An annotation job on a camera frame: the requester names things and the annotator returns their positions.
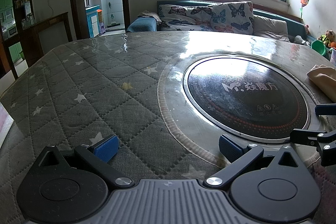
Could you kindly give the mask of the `long butterfly print pillow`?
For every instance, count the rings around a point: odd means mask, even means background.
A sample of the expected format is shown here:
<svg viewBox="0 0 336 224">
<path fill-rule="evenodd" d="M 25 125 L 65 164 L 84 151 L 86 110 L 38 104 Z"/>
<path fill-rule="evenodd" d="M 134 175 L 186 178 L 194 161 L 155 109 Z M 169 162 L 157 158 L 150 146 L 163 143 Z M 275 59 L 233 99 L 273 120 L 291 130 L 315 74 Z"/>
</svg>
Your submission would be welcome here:
<svg viewBox="0 0 336 224">
<path fill-rule="evenodd" d="M 161 31 L 213 31 L 208 6 L 159 5 Z"/>
</svg>

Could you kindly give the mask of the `green plastic basin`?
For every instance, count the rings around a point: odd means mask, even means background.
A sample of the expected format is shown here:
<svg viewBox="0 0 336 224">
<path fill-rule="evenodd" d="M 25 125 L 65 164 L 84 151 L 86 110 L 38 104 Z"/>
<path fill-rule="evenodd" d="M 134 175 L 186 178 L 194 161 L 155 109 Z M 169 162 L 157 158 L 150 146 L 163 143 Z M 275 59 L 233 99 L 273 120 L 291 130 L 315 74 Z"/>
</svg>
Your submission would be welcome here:
<svg viewBox="0 0 336 224">
<path fill-rule="evenodd" d="M 327 48 L 324 43 L 320 40 L 314 40 L 310 45 L 312 50 L 318 52 L 321 56 L 326 56 Z"/>
</svg>

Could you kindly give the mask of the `teddy bear toy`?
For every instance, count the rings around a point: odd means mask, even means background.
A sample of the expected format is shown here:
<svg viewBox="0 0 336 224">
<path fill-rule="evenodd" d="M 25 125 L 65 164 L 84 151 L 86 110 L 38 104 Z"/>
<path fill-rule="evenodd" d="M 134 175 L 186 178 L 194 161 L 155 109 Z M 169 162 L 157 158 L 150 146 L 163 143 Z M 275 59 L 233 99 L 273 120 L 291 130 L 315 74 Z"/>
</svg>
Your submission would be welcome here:
<svg viewBox="0 0 336 224">
<path fill-rule="evenodd" d="M 324 35 L 318 37 L 318 40 L 323 42 L 327 48 L 335 48 L 335 32 L 333 30 L 327 30 Z"/>
</svg>

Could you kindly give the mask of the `round black induction cooktop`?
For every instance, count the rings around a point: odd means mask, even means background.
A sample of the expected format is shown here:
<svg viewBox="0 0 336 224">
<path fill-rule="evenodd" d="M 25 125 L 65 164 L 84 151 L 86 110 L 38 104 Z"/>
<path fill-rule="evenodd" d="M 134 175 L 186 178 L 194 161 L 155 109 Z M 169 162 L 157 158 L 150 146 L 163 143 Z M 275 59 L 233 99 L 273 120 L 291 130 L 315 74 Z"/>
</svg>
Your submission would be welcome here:
<svg viewBox="0 0 336 224">
<path fill-rule="evenodd" d="M 192 105 L 224 131 L 278 144 L 310 124 L 310 107 L 287 73 L 249 57 L 214 56 L 191 64 L 183 88 Z"/>
</svg>

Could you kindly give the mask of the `colourful pinwheel flower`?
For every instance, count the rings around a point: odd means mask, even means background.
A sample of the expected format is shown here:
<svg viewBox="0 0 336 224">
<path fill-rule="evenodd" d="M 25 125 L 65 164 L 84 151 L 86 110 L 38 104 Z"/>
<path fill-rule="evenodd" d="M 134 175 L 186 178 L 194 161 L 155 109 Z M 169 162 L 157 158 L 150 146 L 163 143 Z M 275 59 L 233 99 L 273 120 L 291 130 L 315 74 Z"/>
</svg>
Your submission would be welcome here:
<svg viewBox="0 0 336 224">
<path fill-rule="evenodd" d="M 302 15 L 303 15 L 303 8 L 309 4 L 309 0 L 300 0 L 301 8 L 300 8 L 300 22 L 302 21 Z"/>
</svg>

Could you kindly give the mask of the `blue folded blanket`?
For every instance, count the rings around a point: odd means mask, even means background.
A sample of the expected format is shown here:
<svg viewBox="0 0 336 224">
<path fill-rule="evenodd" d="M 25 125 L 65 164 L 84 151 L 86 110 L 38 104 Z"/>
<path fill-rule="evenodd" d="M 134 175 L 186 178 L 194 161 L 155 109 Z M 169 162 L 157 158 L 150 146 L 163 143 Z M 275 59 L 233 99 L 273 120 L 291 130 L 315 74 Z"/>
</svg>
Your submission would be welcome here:
<svg viewBox="0 0 336 224">
<path fill-rule="evenodd" d="M 157 21 L 153 17 L 138 17 L 127 28 L 126 32 L 156 32 Z"/>
</svg>

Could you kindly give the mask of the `beige plain cushion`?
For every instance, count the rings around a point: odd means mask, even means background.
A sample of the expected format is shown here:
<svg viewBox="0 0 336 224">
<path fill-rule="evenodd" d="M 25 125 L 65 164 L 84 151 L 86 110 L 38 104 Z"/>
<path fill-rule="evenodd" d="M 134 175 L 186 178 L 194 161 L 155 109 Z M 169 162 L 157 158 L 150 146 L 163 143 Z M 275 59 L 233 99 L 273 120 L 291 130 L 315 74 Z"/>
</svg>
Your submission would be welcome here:
<svg viewBox="0 0 336 224">
<path fill-rule="evenodd" d="M 290 42 L 286 21 L 254 15 L 254 36 Z"/>
</svg>

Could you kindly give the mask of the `blue white small cabinet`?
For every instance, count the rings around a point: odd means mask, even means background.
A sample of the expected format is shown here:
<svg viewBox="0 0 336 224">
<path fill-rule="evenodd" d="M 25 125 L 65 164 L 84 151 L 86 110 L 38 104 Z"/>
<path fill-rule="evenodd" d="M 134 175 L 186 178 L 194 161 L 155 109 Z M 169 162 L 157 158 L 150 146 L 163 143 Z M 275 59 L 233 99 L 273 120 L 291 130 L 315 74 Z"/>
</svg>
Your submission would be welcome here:
<svg viewBox="0 0 336 224">
<path fill-rule="evenodd" d="M 100 35 L 100 22 L 98 18 L 99 5 L 90 6 L 85 9 L 90 38 Z"/>
</svg>

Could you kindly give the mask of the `dark wooden display shelf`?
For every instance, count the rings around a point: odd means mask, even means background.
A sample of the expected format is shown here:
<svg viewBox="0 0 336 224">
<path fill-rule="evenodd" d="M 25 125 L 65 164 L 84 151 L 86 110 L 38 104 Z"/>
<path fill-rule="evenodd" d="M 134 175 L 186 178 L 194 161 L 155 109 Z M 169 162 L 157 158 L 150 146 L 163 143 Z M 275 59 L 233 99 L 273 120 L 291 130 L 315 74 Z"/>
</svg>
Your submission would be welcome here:
<svg viewBox="0 0 336 224">
<path fill-rule="evenodd" d="M 15 79 L 18 78 L 11 47 L 20 43 L 19 35 L 35 24 L 32 0 L 1 0 L 1 44 Z"/>
</svg>

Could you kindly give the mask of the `cream long-sleeve sweater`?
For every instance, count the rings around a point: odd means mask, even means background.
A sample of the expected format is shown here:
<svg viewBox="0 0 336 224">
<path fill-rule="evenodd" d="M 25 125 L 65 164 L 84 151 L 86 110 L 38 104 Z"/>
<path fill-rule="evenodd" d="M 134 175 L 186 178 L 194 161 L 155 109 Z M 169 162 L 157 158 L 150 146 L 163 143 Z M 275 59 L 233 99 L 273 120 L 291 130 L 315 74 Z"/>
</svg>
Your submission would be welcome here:
<svg viewBox="0 0 336 224">
<path fill-rule="evenodd" d="M 316 84 L 334 103 L 336 102 L 336 71 L 326 65 L 315 65 L 307 77 Z"/>
</svg>

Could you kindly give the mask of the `teal bench sofa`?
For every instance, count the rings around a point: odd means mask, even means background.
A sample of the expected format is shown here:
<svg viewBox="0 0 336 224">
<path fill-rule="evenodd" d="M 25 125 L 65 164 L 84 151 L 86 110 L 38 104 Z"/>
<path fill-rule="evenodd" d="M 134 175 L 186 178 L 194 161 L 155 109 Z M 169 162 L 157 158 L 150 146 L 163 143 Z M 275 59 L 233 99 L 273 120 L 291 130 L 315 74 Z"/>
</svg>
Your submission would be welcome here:
<svg viewBox="0 0 336 224">
<path fill-rule="evenodd" d="M 208 6 L 208 5 L 214 5 L 219 4 L 219 2 L 204 2 L 204 1 L 196 1 L 196 0 L 185 0 L 185 1 L 158 1 L 157 2 L 157 9 L 159 9 L 159 5 L 179 5 L 179 6 Z M 263 11 L 256 8 L 257 6 L 253 4 L 253 14 L 258 16 L 263 16 L 270 19 L 276 19 L 276 20 L 283 20 L 286 21 L 287 29 L 288 29 L 288 35 L 289 38 L 294 38 L 295 36 L 299 35 L 304 40 L 313 42 L 315 38 L 309 34 L 306 33 L 305 26 L 302 23 L 299 23 L 293 19 L 289 19 L 285 16 L 277 15 L 274 13 L 271 13 L 269 11 Z"/>
</svg>

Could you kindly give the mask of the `square butterfly print cushion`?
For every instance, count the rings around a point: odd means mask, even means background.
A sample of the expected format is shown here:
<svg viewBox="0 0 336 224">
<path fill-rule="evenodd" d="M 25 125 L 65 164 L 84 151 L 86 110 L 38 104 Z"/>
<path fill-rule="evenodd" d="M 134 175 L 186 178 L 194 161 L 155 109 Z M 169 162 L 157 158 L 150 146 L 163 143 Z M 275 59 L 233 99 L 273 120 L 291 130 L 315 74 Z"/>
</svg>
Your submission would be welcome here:
<svg viewBox="0 0 336 224">
<path fill-rule="evenodd" d="M 209 5 L 213 31 L 252 35 L 254 16 L 252 2 L 227 2 Z"/>
</svg>

